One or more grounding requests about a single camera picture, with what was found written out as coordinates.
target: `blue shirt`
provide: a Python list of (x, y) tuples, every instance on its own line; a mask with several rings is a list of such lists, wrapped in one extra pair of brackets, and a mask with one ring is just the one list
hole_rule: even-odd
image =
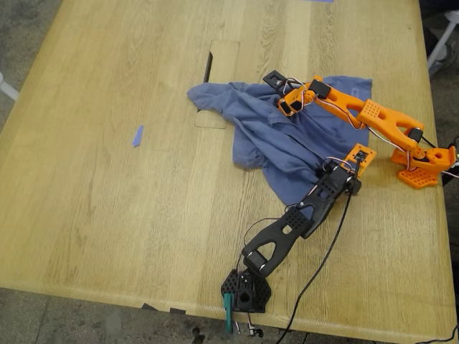
[[(326, 77), (326, 84), (366, 100), (372, 81)], [(232, 160), (245, 168), (261, 167), (270, 187), (284, 204), (298, 203), (314, 186), (327, 156), (345, 158), (356, 143), (368, 145), (368, 130), (313, 103), (291, 118), (277, 109), (279, 96), (269, 85), (204, 83), (188, 91), (200, 110), (216, 110), (235, 124)]]

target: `black cable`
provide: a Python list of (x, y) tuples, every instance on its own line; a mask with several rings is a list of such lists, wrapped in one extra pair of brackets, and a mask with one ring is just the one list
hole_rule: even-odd
[(301, 297), (303, 296), (304, 292), (309, 288), (311, 283), (314, 281), (314, 279), (317, 277), (317, 275), (319, 274), (319, 272), (322, 270), (323, 266), (325, 265), (325, 262), (328, 259), (328, 256), (330, 255), (330, 252), (333, 249), (333, 246), (335, 245), (336, 240), (338, 239), (338, 235), (339, 235), (339, 232), (341, 231), (341, 227), (343, 226), (344, 219), (346, 218), (347, 209), (349, 207), (349, 202), (351, 201), (351, 197), (352, 197), (352, 192), (349, 192), (349, 197), (347, 198), (346, 206), (344, 207), (344, 212), (343, 212), (343, 215), (342, 215), (341, 220), (339, 222), (338, 229), (336, 230), (335, 237), (333, 238), (333, 240), (332, 240), (332, 242), (330, 244), (330, 247), (328, 248), (328, 251), (325, 254), (325, 257), (323, 258), (322, 263), (319, 265), (319, 267), (316, 270), (316, 272), (314, 272), (313, 276), (309, 279), (308, 283), (306, 283), (306, 285), (304, 286), (303, 290), (301, 290), (300, 294), (296, 298), (295, 307), (293, 308), (293, 312), (292, 312), (292, 315), (290, 317), (290, 321), (288, 322), (287, 327), (284, 329), (284, 333), (280, 336), (280, 338), (276, 342), (276, 344), (279, 344), (282, 341), (282, 339), (285, 337), (287, 332), (290, 330), (290, 326), (293, 323), (293, 318), (295, 317), (296, 310), (298, 309), (298, 305), (300, 303)]
[(241, 261), (241, 257), (242, 257), (242, 253), (239, 255), (239, 258), (237, 259), (237, 262), (236, 262), (236, 271), (239, 272), (239, 262)]
[(454, 334), (455, 334), (456, 330), (458, 329), (458, 327), (459, 327), (459, 323), (454, 327), (453, 334), (448, 339), (432, 339), (432, 340), (429, 340), (427, 342), (418, 342), (416, 344), (446, 343), (446, 342), (449, 342), (450, 340), (454, 339)]
[(298, 205), (298, 203), (292, 203), (292, 204), (288, 204), (288, 205), (287, 205), (287, 206), (285, 206), (285, 208), (284, 208), (284, 213), (286, 213), (286, 212), (287, 212), (288, 208), (290, 208), (291, 206), (296, 206), (296, 205)]
[(261, 219), (261, 220), (258, 220), (258, 221), (256, 221), (256, 222), (254, 222), (254, 223), (252, 224), (252, 226), (250, 226), (250, 227), (248, 228), (248, 230), (245, 231), (245, 234), (244, 234), (244, 246), (247, 245), (247, 244), (245, 243), (245, 237), (247, 236), (247, 233), (249, 232), (249, 230), (251, 230), (252, 227), (254, 227), (254, 225), (256, 225), (258, 222), (261, 222), (261, 221), (264, 221), (264, 220), (278, 220), (278, 219), (279, 219), (278, 217), (265, 217), (264, 219)]
[(304, 336), (303, 342), (301, 344), (306, 343), (306, 338), (308, 337), (308, 335), (309, 335), (309, 332), (306, 332), (306, 335)]
[(433, 143), (431, 143), (428, 139), (426, 139), (424, 136), (421, 136), (421, 139), (423, 139), (426, 144), (428, 144), (432, 148), (437, 148)]

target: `perforated plate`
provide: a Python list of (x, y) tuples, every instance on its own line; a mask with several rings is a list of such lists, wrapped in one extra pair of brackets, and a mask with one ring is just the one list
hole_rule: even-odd
[[(271, 297), (271, 288), (266, 279), (257, 276), (250, 272), (253, 278), (253, 283), (255, 285), (255, 304), (254, 309), (249, 311), (250, 313), (264, 313), (266, 312), (266, 304), (268, 303)], [(239, 274), (237, 273), (236, 269), (231, 270), (228, 277), (224, 281), (222, 287), (220, 288), (220, 292), (222, 296), (225, 293), (231, 293), (235, 295), (236, 298), (236, 291), (237, 291), (237, 277)]]

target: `teal clamp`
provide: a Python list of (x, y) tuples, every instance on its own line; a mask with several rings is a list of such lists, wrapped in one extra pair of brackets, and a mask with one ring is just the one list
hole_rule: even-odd
[(235, 306), (235, 295), (229, 292), (226, 292), (223, 295), (223, 305), (226, 309), (226, 329), (227, 333), (232, 333), (232, 309)]

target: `blue tape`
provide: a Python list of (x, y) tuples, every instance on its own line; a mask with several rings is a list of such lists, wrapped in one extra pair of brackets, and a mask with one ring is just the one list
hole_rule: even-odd
[(135, 136), (134, 140), (132, 141), (132, 145), (134, 147), (138, 147), (138, 146), (141, 145), (142, 133), (143, 133), (143, 125), (138, 127), (136, 136)]

